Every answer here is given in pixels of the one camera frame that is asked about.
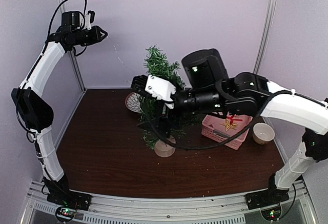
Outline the small green christmas tree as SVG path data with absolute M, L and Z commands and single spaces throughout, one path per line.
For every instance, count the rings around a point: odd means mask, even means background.
M 144 66 L 145 81 L 135 92 L 140 92 L 140 124 L 146 145 L 160 157 L 170 157 L 176 148 L 160 139 L 165 138 L 171 144 L 176 138 L 186 134 L 185 128 L 198 125 L 200 118 L 196 114 L 174 114 L 174 94 L 185 89 L 185 83 L 179 75 L 180 64 L 169 62 L 167 55 L 156 45 L 146 49 Z

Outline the gold star ornament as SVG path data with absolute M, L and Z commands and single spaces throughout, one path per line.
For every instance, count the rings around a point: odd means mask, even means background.
M 229 119 L 225 119 L 221 125 L 224 126 L 225 131 L 236 130 L 236 128 L 238 127 L 237 123 Z

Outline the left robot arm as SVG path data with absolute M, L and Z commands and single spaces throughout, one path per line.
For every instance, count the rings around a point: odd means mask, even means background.
M 49 191 L 63 206 L 70 205 L 74 195 L 69 191 L 67 177 L 59 164 L 52 140 L 53 109 L 43 100 L 46 83 L 57 63 L 75 46 L 87 47 L 100 43 L 107 32 L 94 26 L 95 12 L 79 11 L 61 15 L 61 26 L 49 33 L 44 48 L 18 88 L 11 97 L 16 106 L 18 121 L 27 132 L 27 139 L 34 144 L 37 159 L 43 169 L 44 182 Z

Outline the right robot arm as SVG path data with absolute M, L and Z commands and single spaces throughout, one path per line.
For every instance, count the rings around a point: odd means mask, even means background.
M 155 115 L 145 112 L 144 130 L 165 139 L 185 117 L 206 114 L 217 118 L 247 115 L 285 120 L 305 127 L 304 140 L 288 164 L 271 176 L 263 200 L 274 204 L 311 164 L 327 158 L 327 102 L 285 89 L 265 77 L 242 72 L 233 78 L 216 49 L 202 49 L 185 56 L 181 65 L 191 83 L 189 89 L 178 76 L 167 77 L 169 66 L 159 63 L 160 51 L 150 48 L 151 65 L 160 69 L 135 76 L 131 88 L 145 100 L 155 102 Z

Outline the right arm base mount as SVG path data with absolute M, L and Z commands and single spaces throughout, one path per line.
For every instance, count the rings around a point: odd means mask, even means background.
M 278 221 L 283 216 L 281 203 L 289 200 L 289 190 L 279 190 L 275 184 L 275 174 L 269 178 L 266 190 L 248 193 L 245 200 L 249 210 L 278 205 L 270 210 L 262 211 L 262 217 L 269 221 Z

